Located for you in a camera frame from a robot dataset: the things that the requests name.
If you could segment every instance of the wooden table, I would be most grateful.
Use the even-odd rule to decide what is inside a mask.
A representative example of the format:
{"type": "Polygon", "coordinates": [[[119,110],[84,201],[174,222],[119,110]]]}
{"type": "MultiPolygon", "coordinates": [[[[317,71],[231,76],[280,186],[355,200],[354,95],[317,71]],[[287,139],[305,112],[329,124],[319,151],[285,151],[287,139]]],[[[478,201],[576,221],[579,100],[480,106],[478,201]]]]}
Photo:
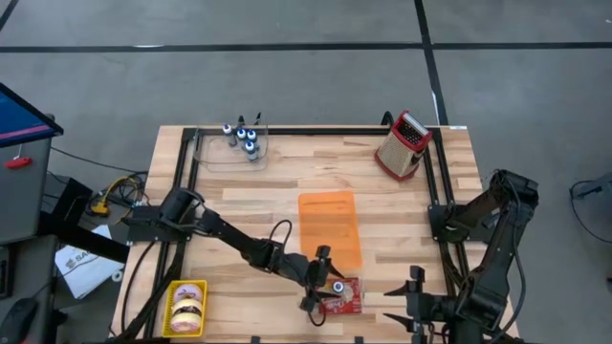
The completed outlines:
{"type": "MultiPolygon", "coordinates": [[[[183,128],[160,129],[146,184],[152,204],[160,203],[172,185],[183,128]]],[[[441,133],[455,200],[466,203],[482,191],[470,136],[462,128],[442,127],[441,133]]],[[[360,278],[364,307],[362,314],[328,316],[325,325],[316,328],[297,306],[303,288],[250,268],[237,251],[219,240],[196,236],[187,245],[182,276],[208,280],[208,303],[204,336],[188,342],[248,342],[252,335],[261,336],[265,342],[353,342],[356,335],[364,336],[366,342],[409,342],[411,334],[383,316],[384,312],[405,316],[405,299],[383,294],[403,284],[411,265],[426,270],[427,292],[445,294],[446,289],[439,248],[430,238],[425,169],[421,166],[407,182],[398,183],[387,177],[372,158],[383,139],[384,136],[270,136],[265,170],[217,173],[205,166],[200,168],[196,190],[205,196],[206,205],[251,236],[267,237],[276,222],[290,219],[294,232],[288,252],[299,251],[299,194],[353,191],[363,258],[360,278]]],[[[433,142],[429,150],[440,200],[444,200],[433,142]]],[[[188,170],[187,162],[185,180],[188,170]]],[[[145,247],[146,244],[137,244],[130,249],[113,319],[116,332],[120,329],[127,281],[145,247]]],[[[485,248],[484,244],[466,243],[471,269],[479,264],[485,248]]],[[[128,321],[150,295],[158,253],[156,244],[138,271],[127,304],[128,321]]],[[[172,255],[170,250],[168,264],[172,255]]],[[[165,298],[158,309],[154,336],[162,332],[164,304],[165,298]]],[[[509,303],[502,324],[510,314],[509,303]]],[[[510,334],[517,335],[515,326],[510,334]]]]}

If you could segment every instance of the bottle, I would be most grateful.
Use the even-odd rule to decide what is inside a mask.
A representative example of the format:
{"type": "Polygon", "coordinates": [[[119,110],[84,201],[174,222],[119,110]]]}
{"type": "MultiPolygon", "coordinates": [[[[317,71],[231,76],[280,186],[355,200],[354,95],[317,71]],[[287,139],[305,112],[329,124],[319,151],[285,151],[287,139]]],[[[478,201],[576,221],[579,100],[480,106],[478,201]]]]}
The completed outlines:
{"type": "Polygon", "coordinates": [[[233,134],[233,130],[231,129],[231,125],[227,123],[223,123],[223,135],[226,137],[230,147],[233,147],[238,143],[236,136],[233,134]]]}
{"type": "Polygon", "coordinates": [[[259,142],[257,141],[257,133],[254,130],[249,130],[247,132],[247,139],[255,145],[255,149],[259,150],[259,142]]]}
{"type": "Polygon", "coordinates": [[[236,130],[236,137],[238,137],[240,140],[240,146],[244,149],[245,141],[247,140],[247,131],[243,128],[238,128],[238,130],[236,130]]]}
{"type": "Polygon", "coordinates": [[[251,141],[247,141],[245,143],[245,149],[247,150],[247,154],[249,155],[249,161],[256,161],[258,157],[257,150],[255,149],[255,144],[251,141]]]}

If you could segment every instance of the concrete floor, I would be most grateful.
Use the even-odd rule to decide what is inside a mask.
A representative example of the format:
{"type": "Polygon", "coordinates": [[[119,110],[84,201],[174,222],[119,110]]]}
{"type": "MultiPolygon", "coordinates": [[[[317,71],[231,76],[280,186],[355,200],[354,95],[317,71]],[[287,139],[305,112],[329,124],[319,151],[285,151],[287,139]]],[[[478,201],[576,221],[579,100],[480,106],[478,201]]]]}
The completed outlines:
{"type": "MultiPolygon", "coordinates": [[[[0,11],[9,3],[0,0],[0,11]]],[[[612,41],[604,0],[429,0],[433,42],[612,41]]],[[[420,40],[412,1],[20,0],[0,46],[83,46],[420,40]]],[[[612,170],[611,50],[435,53],[450,124],[467,125],[483,178],[508,168],[540,184],[520,246],[529,341],[603,343],[612,337],[612,249],[573,217],[568,187],[612,170]]],[[[66,131],[54,146],[146,169],[163,124],[219,122],[262,111],[269,123],[377,123],[435,109],[422,51],[1,54],[0,80],[66,131]]],[[[52,154],[50,169],[100,188],[120,173],[52,154]]],[[[594,196],[584,221],[612,238],[594,196]]],[[[511,270],[513,301],[517,273],[511,270]]],[[[61,340],[101,340],[119,286],[58,303],[61,340]]]]}

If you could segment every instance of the clear plastic tray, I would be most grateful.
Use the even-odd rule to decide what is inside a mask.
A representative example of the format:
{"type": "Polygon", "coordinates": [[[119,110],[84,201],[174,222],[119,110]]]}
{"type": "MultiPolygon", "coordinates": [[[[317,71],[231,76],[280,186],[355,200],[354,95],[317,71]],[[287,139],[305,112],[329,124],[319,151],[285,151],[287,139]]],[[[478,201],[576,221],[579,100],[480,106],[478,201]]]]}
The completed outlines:
{"type": "Polygon", "coordinates": [[[228,139],[221,131],[219,124],[218,135],[204,135],[199,152],[195,153],[195,159],[210,172],[232,172],[232,171],[259,171],[267,166],[268,159],[268,126],[267,125],[245,125],[246,130],[254,130],[257,133],[259,143],[258,159],[250,161],[241,141],[235,146],[230,146],[228,139]]]}

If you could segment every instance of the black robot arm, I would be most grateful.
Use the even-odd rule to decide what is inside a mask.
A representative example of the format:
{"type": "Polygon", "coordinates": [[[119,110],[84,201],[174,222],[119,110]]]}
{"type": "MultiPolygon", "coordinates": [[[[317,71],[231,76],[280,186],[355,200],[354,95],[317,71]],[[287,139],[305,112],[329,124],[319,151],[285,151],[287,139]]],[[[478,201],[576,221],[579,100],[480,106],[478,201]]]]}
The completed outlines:
{"type": "Polygon", "coordinates": [[[290,226],[284,243],[272,240],[272,235],[268,239],[252,238],[223,220],[212,209],[206,208],[204,202],[204,198],[198,193],[174,188],[160,205],[152,225],[162,226],[165,230],[219,239],[238,250],[251,267],[297,282],[306,289],[306,296],[300,304],[300,308],[306,312],[311,312],[322,298],[338,297],[335,294],[315,291],[317,287],[325,285],[328,273],[343,278],[332,265],[329,247],[318,247],[316,260],[309,262],[305,255],[285,253],[285,245],[291,233],[289,221],[279,223],[287,223],[290,226]],[[202,217],[186,221],[188,214],[193,213],[192,210],[199,206],[204,209],[202,217]]]}
{"type": "Polygon", "coordinates": [[[445,331],[449,343],[485,343],[484,333],[495,336],[497,344],[522,343],[502,333],[499,323],[510,291],[508,270],[525,225],[534,216],[537,202],[537,183],[501,170],[493,175],[489,189],[473,201],[465,205],[452,204],[440,218],[431,221],[432,226],[442,226],[439,235],[447,242],[461,242],[473,230],[482,230],[496,219],[482,262],[464,276],[457,297],[423,292],[425,271],[411,267],[412,281],[406,281],[402,288],[386,295],[405,296],[406,312],[412,318],[386,315],[414,333],[414,344],[426,343],[426,326],[431,330],[433,321],[447,324],[445,331]]]}

